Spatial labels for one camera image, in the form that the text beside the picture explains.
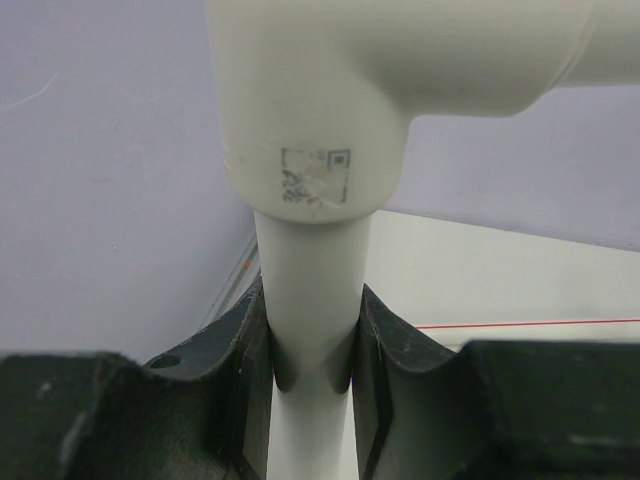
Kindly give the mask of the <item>white PVC pipe frame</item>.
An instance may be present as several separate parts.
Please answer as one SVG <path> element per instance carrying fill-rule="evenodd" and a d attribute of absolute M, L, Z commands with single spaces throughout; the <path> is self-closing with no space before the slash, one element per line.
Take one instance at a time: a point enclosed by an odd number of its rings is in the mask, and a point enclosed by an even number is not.
<path fill-rule="evenodd" d="M 210 1 L 225 165 L 255 213 L 288 479 L 339 470 L 370 221 L 424 114 L 639 79 L 635 1 Z"/>

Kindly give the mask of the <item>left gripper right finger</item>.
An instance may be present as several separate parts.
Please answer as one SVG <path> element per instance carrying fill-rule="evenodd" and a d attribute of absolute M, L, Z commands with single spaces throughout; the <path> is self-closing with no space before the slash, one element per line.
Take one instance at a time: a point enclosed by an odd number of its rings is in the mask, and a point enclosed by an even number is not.
<path fill-rule="evenodd" d="M 362 295 L 352 377 L 363 479 L 635 479 L 639 348 L 472 341 L 452 351 Z"/>

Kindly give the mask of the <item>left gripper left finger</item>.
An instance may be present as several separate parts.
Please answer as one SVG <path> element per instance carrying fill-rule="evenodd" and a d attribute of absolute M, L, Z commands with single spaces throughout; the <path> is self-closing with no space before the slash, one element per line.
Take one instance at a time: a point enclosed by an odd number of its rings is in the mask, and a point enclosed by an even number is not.
<path fill-rule="evenodd" d="M 262 479 L 272 386 L 260 281 L 143 365 L 111 352 L 6 352 L 1 475 Z"/>

